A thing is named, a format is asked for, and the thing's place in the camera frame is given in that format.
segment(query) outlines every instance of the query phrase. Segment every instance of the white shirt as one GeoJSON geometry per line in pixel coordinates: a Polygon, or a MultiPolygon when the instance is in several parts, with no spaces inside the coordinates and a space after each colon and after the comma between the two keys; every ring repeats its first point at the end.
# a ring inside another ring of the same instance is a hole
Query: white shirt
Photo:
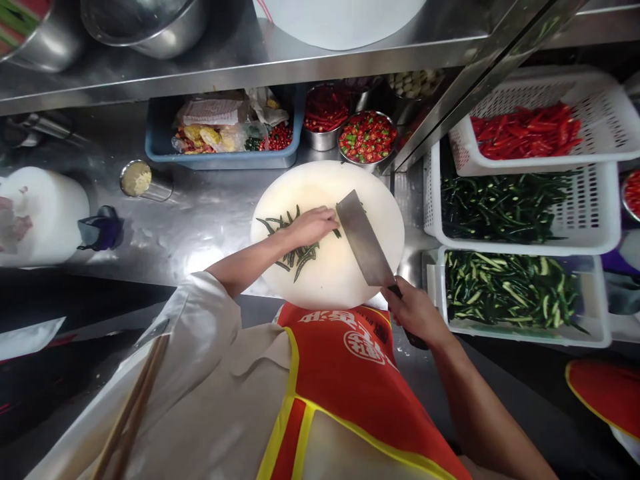
{"type": "MultiPolygon", "coordinates": [[[[242,330],[238,305],[206,272],[184,280],[150,329],[166,318],[171,340],[126,478],[254,480],[286,390],[286,332],[274,323],[242,330]]],[[[120,365],[28,480],[90,478],[149,346],[120,365]]],[[[487,478],[463,461],[474,478],[487,478]]],[[[316,412],[303,478],[431,477],[316,412]]]]}

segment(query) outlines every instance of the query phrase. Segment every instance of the red apron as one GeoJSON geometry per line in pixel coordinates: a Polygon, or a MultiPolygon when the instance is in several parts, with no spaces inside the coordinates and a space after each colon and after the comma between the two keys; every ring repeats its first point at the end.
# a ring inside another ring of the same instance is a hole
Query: red apron
{"type": "Polygon", "coordinates": [[[572,360],[565,378],[586,408],[640,441],[640,372],[599,360],[572,360]]]}
{"type": "Polygon", "coordinates": [[[436,478],[471,478],[398,372],[388,312],[286,303],[278,324],[291,342],[291,372],[258,480],[302,478],[316,410],[436,478]]]}

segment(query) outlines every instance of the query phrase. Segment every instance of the plastic basket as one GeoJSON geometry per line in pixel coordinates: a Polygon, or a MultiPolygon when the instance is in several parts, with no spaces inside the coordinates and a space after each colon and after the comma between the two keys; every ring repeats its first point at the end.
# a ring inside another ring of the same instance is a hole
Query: plastic basket
{"type": "MultiPolygon", "coordinates": [[[[147,110],[147,134],[145,152],[156,162],[174,162],[192,170],[246,170],[246,169],[282,169],[295,163],[296,152],[300,145],[302,123],[305,118],[306,84],[298,84],[290,92],[293,100],[293,136],[291,144],[284,150],[246,151],[228,153],[201,153],[184,155],[176,152],[171,145],[175,134],[172,127],[175,114],[184,104],[184,97],[164,97],[149,100],[147,110]]],[[[286,92],[278,91],[277,95],[286,92]]]]}
{"type": "Polygon", "coordinates": [[[580,167],[575,175],[566,202],[555,205],[551,231],[564,240],[549,240],[540,245],[501,243],[496,241],[452,239],[442,230],[440,196],[440,143],[425,156],[425,232],[447,247],[492,253],[527,255],[600,255],[618,244],[620,230],[620,200],[616,162],[580,167]]]}
{"type": "Polygon", "coordinates": [[[427,286],[431,300],[452,332],[504,340],[550,343],[566,347],[606,348],[611,344],[607,294],[599,257],[591,255],[555,257],[567,273],[578,276],[579,292],[576,300],[576,313],[572,320],[586,329],[590,333],[588,335],[568,325],[562,325],[558,329],[545,330],[538,327],[520,328],[506,323],[485,325],[471,319],[448,318],[444,266],[447,250],[450,249],[440,247],[437,251],[436,265],[427,266],[427,286]]]}
{"type": "Polygon", "coordinates": [[[455,167],[462,177],[565,171],[588,163],[640,157],[640,117],[614,78],[587,67],[521,69],[496,87],[449,132],[455,167]],[[491,160],[480,153],[471,117],[511,113],[517,106],[534,109],[562,101],[582,121],[569,155],[491,160]]]}

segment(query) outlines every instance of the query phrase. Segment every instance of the knife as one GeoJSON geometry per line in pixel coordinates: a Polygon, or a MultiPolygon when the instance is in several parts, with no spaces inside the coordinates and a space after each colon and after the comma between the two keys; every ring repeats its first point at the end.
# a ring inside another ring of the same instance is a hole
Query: knife
{"type": "MultiPolygon", "coordinates": [[[[395,277],[389,262],[387,262],[387,257],[382,251],[380,242],[375,236],[375,232],[355,190],[352,190],[336,205],[336,211],[367,285],[370,287],[386,287],[394,292],[398,298],[402,298],[402,292],[400,292],[400,288],[395,283],[395,277]]],[[[421,350],[429,350],[424,340],[407,329],[404,330],[410,344],[421,350]]]]}

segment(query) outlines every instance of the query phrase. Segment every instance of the wooden chopsticks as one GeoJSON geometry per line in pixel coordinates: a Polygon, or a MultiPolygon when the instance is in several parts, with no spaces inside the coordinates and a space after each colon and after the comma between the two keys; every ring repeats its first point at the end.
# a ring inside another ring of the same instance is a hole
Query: wooden chopsticks
{"type": "Polygon", "coordinates": [[[98,458],[98,464],[93,471],[91,480],[102,480],[104,478],[109,462],[120,443],[122,432],[127,422],[129,422],[129,428],[122,438],[120,454],[113,470],[112,480],[120,480],[124,476],[129,462],[129,457],[131,455],[131,450],[138,434],[140,424],[142,423],[142,418],[144,417],[145,410],[147,408],[147,402],[149,401],[149,396],[151,394],[155,378],[158,374],[158,370],[160,370],[160,365],[162,365],[162,360],[168,344],[168,335],[161,335],[153,340],[147,360],[142,367],[129,396],[127,397],[127,401],[120,411],[118,419],[109,433],[109,437],[107,438],[107,442],[102,449],[100,457],[98,458]]]}

